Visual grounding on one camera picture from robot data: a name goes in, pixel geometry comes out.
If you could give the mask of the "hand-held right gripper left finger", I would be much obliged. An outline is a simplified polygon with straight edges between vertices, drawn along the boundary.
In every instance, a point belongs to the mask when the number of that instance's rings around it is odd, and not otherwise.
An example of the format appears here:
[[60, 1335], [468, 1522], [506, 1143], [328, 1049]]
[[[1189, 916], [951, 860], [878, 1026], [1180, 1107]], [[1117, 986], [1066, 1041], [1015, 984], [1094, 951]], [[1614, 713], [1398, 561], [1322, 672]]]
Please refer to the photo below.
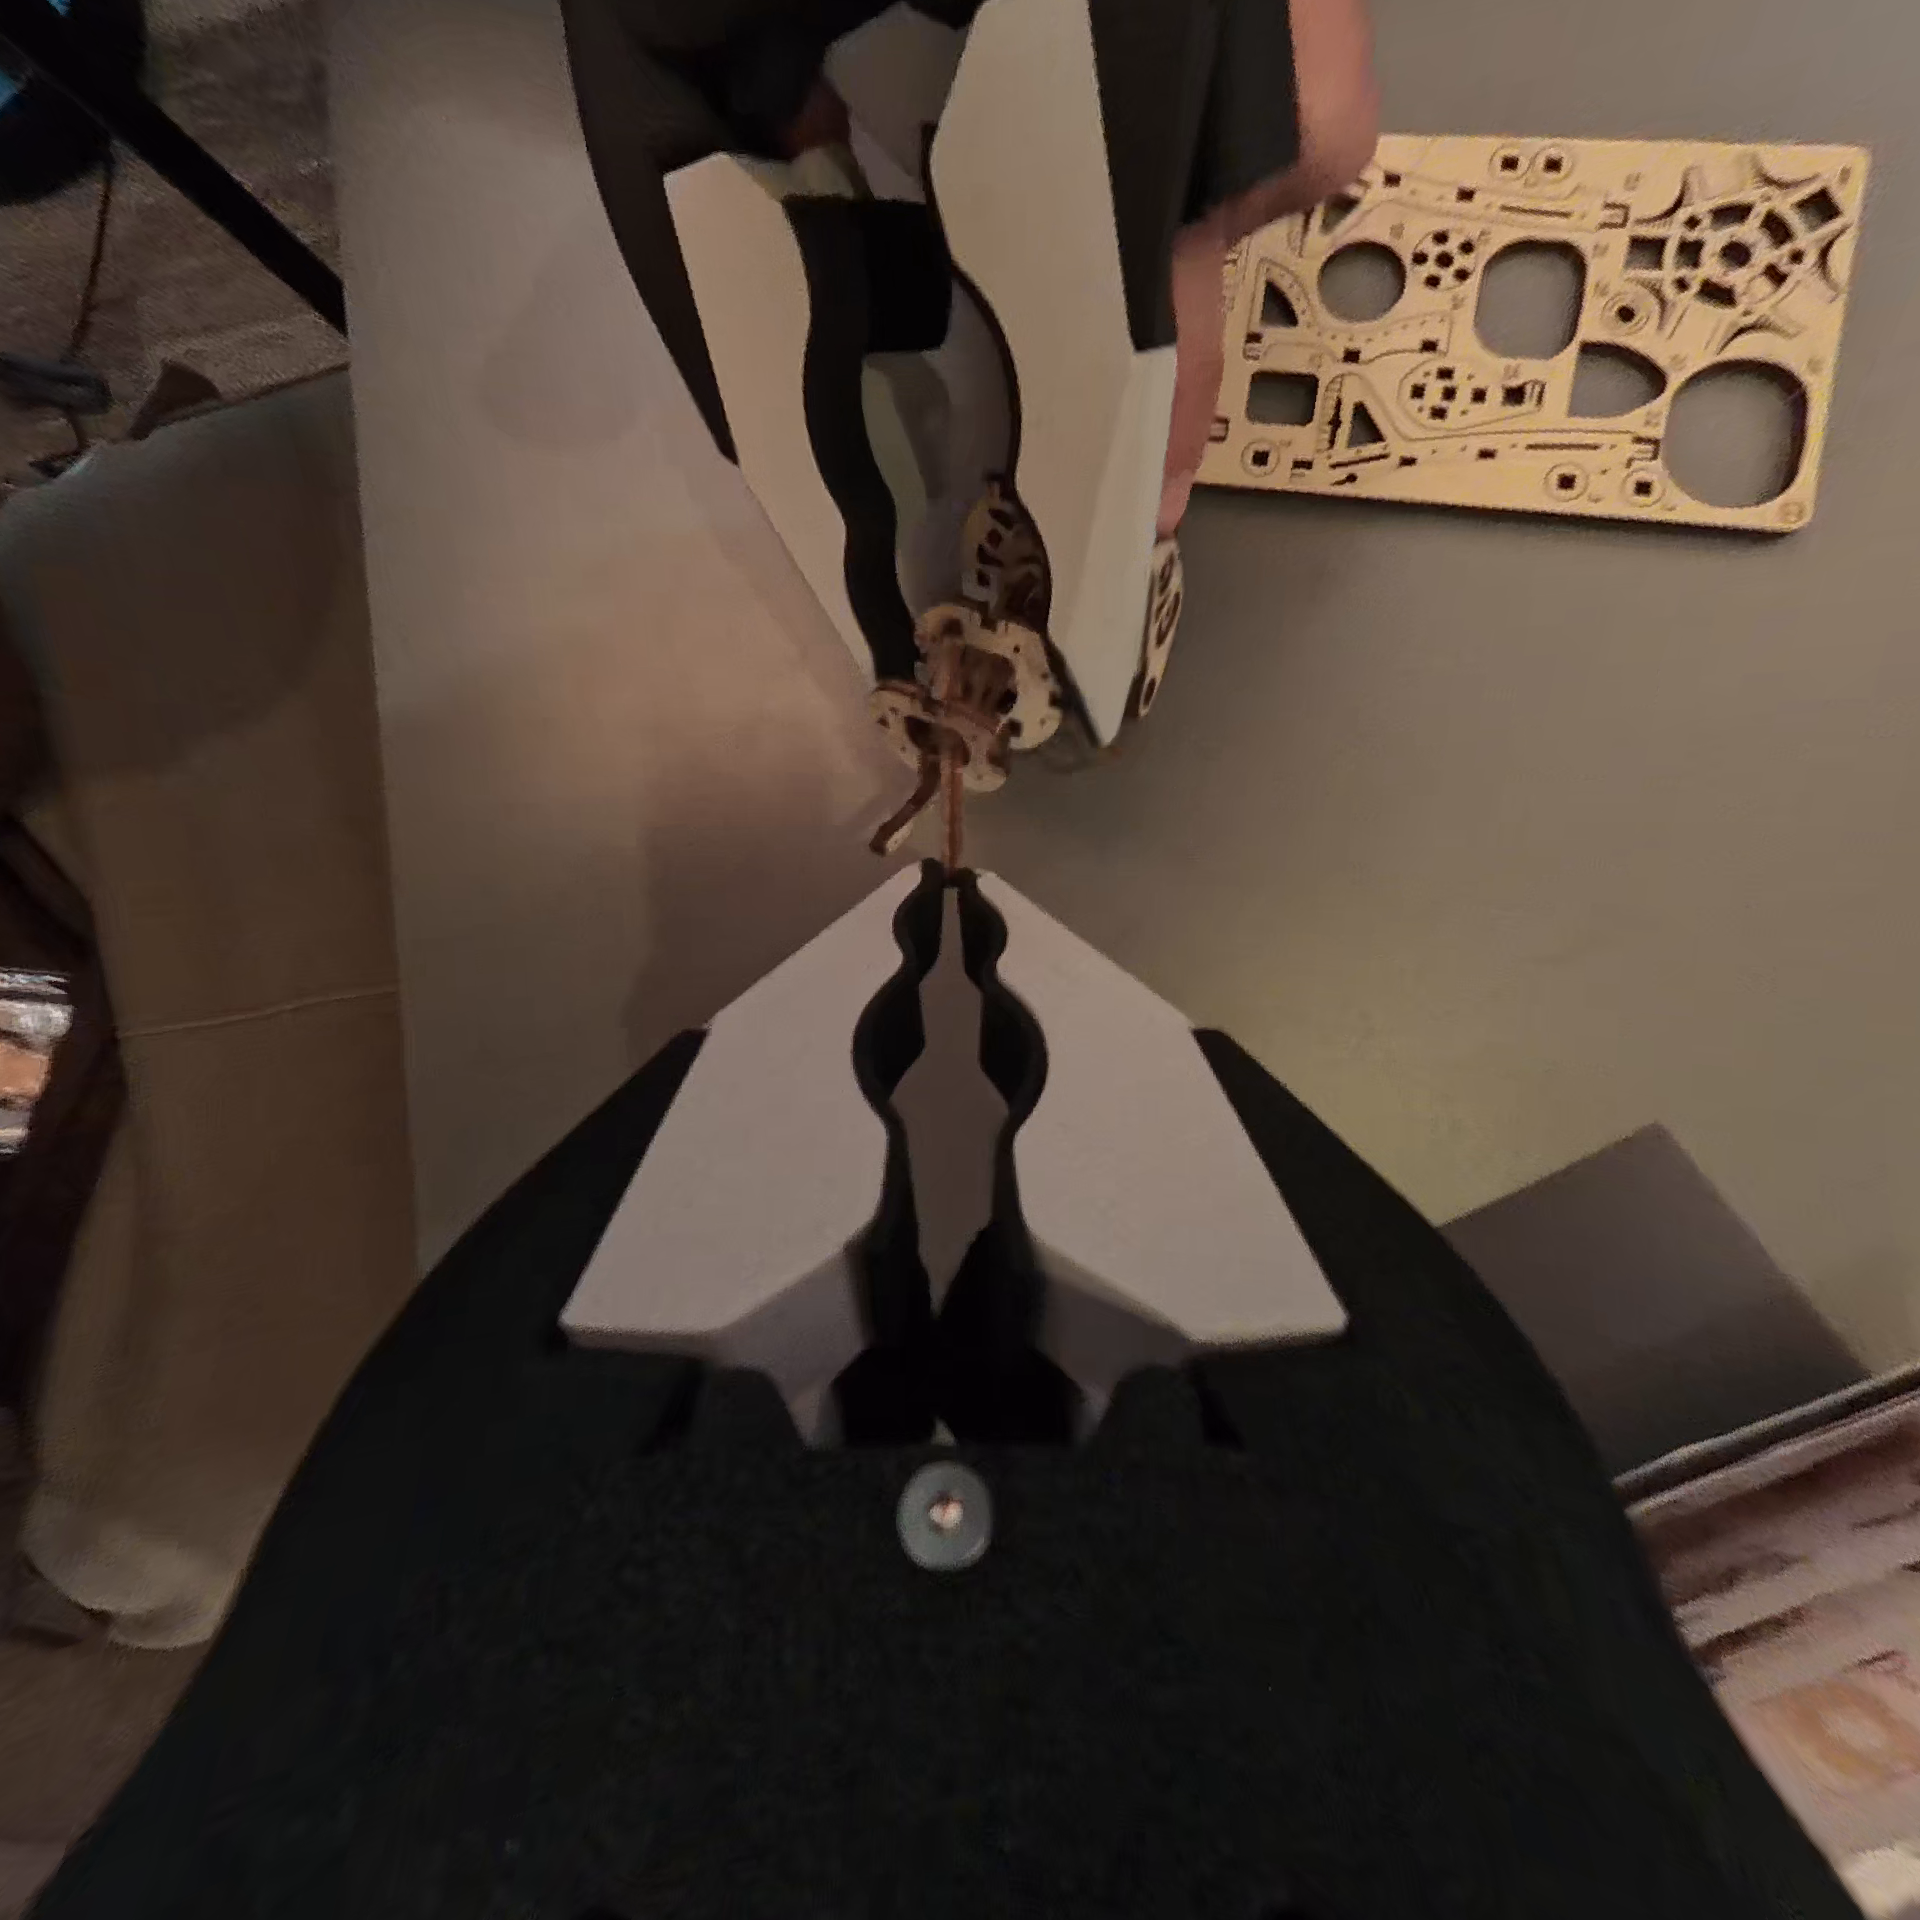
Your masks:
[[920, 1019], [944, 872], [873, 895], [734, 997], [698, 1033], [559, 1328], [607, 1354], [766, 1376], [808, 1443], [836, 1429], [832, 1383], [873, 1339], [860, 1244], [904, 1155], [893, 1088], [920, 1056], [862, 1063], [888, 997]]

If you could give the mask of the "wooden model assembly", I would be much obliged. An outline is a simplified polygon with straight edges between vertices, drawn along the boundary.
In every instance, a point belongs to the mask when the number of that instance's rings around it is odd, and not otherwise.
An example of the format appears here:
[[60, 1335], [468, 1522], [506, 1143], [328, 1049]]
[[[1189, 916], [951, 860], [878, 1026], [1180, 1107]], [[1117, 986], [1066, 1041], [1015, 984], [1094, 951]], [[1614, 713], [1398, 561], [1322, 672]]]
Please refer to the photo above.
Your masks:
[[1049, 633], [1050, 565], [1009, 456], [988, 469], [962, 520], [962, 576], [945, 599], [911, 616], [901, 587], [885, 592], [878, 533], [870, 522], [848, 540], [848, 605], [870, 656], [868, 716], [913, 779], [870, 829], [868, 851], [898, 856], [929, 819], [953, 873], [966, 861], [969, 800], [1001, 791], [1016, 757], [1081, 773], [1126, 753], [1184, 619], [1184, 554], [1173, 536], [1152, 545], [1120, 732], [1097, 738]]

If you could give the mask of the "white instruction booklet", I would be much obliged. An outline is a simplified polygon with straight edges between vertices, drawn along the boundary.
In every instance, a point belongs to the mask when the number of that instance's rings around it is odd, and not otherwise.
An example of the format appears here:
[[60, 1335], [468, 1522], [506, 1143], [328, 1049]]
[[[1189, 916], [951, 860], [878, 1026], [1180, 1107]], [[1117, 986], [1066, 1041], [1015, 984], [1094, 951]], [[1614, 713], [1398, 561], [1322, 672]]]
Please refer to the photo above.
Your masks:
[[1917, 1368], [1615, 1480], [1695, 1666], [1865, 1915], [1917, 1915]]

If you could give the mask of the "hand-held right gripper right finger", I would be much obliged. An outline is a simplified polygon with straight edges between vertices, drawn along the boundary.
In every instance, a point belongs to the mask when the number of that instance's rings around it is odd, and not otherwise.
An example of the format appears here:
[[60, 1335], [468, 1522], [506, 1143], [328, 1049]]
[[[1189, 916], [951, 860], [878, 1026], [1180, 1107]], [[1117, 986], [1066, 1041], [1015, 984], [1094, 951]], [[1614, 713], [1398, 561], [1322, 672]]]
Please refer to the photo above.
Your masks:
[[1351, 1319], [1196, 1026], [993, 873], [958, 880], [980, 1065], [1005, 1127], [993, 1221], [1085, 1413], [1141, 1369], [1316, 1347]]

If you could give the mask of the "black model kit box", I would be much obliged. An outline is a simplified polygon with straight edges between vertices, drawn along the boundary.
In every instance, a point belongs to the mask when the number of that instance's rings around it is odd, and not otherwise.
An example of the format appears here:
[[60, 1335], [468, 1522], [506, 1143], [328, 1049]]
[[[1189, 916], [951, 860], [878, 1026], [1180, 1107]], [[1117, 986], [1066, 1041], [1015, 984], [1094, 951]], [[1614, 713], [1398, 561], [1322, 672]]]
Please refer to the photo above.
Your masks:
[[1442, 1234], [1542, 1357], [1612, 1477], [1868, 1379], [1656, 1122]]

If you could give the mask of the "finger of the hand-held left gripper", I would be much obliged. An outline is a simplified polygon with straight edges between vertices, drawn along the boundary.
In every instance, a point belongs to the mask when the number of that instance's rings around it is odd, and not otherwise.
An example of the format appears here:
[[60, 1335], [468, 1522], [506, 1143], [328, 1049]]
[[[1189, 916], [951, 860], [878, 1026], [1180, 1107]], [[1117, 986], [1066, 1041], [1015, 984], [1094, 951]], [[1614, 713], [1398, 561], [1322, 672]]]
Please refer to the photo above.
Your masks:
[[1129, 327], [1087, 5], [978, 8], [927, 193], [1013, 371], [1013, 490], [1045, 547], [1046, 635], [1106, 748], [1144, 648], [1176, 369]]
[[874, 355], [944, 346], [953, 271], [937, 217], [729, 152], [663, 188], [736, 466], [863, 682], [909, 682], [917, 619], [866, 373]]

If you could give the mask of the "person's left hand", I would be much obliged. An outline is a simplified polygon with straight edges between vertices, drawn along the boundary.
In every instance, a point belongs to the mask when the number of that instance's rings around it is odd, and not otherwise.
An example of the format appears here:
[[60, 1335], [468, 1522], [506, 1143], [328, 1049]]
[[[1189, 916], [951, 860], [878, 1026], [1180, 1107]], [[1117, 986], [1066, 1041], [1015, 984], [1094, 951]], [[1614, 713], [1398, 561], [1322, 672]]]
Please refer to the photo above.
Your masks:
[[1223, 308], [1228, 255], [1262, 227], [1306, 210], [1353, 185], [1377, 143], [1373, 37], [1360, 2], [1289, 5], [1295, 77], [1295, 157], [1202, 220], [1169, 251], [1175, 386], [1156, 536], [1173, 537], [1185, 514], [1208, 444], [1224, 369]]

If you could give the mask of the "laser-cut wooden parts sheet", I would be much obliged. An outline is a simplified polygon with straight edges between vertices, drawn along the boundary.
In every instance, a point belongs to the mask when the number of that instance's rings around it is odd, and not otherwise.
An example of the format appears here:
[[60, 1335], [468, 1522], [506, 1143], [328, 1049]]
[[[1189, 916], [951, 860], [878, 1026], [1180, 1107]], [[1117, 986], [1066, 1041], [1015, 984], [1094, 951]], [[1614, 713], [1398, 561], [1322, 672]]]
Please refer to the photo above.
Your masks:
[[[1356, 185], [1223, 271], [1197, 481], [1266, 496], [1783, 537], [1812, 520], [1870, 152], [1383, 136]], [[1765, 501], [1678, 475], [1713, 376], [1783, 386]]]

